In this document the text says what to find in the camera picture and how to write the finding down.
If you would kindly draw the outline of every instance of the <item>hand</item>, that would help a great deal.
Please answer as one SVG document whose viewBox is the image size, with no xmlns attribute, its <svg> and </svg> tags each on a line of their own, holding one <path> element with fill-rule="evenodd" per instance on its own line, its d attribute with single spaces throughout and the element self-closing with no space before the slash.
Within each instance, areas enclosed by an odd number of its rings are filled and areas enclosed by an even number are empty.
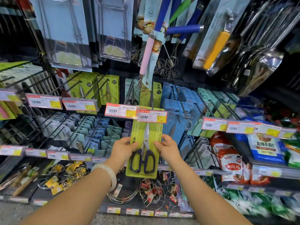
<svg viewBox="0 0 300 225">
<path fill-rule="evenodd" d="M 181 156 L 177 147 L 177 143 L 166 134 L 163 134 L 161 138 L 164 140 L 161 143 L 154 142 L 155 147 L 160 151 L 161 156 L 169 165 L 172 165 L 175 161 L 181 160 Z"/>
<path fill-rule="evenodd" d="M 130 144 L 130 137 L 123 137 L 114 143 L 109 160 L 113 162 L 114 165 L 117 165 L 119 170 L 122 170 L 132 155 L 132 152 L 135 151 L 138 146 L 138 142 Z"/>
</svg>

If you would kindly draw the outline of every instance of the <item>supermarket aisle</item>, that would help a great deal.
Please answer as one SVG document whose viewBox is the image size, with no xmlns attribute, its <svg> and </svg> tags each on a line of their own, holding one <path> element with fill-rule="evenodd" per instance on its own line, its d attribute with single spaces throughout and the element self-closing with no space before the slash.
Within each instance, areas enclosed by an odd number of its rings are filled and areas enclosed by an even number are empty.
<svg viewBox="0 0 300 225">
<path fill-rule="evenodd" d="M 1 225 L 17 225 L 20 220 L 32 213 L 37 206 L 19 203 L 0 202 L 0 221 Z M 179 218 L 149 218 L 133 216 L 117 216 L 97 214 L 91 225 L 123 225 L 123 224 L 157 224 L 157 225 L 196 225 L 196 220 Z"/>
</svg>

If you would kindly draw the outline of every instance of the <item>white jade bangle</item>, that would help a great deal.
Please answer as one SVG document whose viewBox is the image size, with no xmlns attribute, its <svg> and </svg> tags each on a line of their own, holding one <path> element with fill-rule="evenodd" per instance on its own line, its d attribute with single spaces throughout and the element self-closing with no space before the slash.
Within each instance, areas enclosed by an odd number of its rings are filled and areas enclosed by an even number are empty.
<svg viewBox="0 0 300 225">
<path fill-rule="evenodd" d="M 94 165 L 92 167 L 91 172 L 93 170 L 95 170 L 96 168 L 102 168 L 103 170 L 105 170 L 110 175 L 110 178 L 112 180 L 112 186 L 110 188 L 110 192 L 113 191 L 115 189 L 116 185 L 117 185 L 117 177 L 116 177 L 114 171 L 109 166 L 107 166 L 103 163 L 97 163 L 96 165 Z"/>
</svg>

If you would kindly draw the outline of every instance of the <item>yellow handle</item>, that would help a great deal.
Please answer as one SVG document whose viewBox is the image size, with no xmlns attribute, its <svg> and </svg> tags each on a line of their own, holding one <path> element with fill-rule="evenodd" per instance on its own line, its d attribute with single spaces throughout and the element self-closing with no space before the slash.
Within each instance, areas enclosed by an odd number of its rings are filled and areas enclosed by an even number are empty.
<svg viewBox="0 0 300 225">
<path fill-rule="evenodd" d="M 223 49 L 223 47 L 225 46 L 227 40 L 229 39 L 230 34 L 226 31 L 222 31 L 214 45 L 214 48 L 212 49 L 212 51 L 210 52 L 210 54 L 207 56 L 204 64 L 203 64 L 203 68 L 208 70 L 213 62 L 215 61 L 216 57 L 218 56 L 218 54 L 220 53 L 220 51 Z"/>
</svg>

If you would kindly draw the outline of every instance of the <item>pink handle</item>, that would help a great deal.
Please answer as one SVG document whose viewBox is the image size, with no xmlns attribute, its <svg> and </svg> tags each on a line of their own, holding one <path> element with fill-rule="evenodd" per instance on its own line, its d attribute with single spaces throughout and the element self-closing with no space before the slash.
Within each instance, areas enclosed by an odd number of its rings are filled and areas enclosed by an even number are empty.
<svg viewBox="0 0 300 225">
<path fill-rule="evenodd" d="M 9 115 L 7 114 L 6 110 L 2 107 L 1 104 L 0 104 L 0 113 L 1 113 L 2 118 L 4 118 L 4 119 L 9 118 Z"/>
<path fill-rule="evenodd" d="M 143 60 L 142 60 L 142 64 L 141 64 L 141 69 L 140 69 L 140 74 L 141 75 L 145 75 L 146 74 L 146 70 L 148 68 L 148 63 L 150 60 L 150 55 L 152 52 L 152 48 L 154 45 L 154 40 L 150 37 L 148 37 L 147 43 L 146 43 L 146 47 L 145 47 L 145 52 L 144 52 L 144 56 L 143 56 Z"/>
</svg>

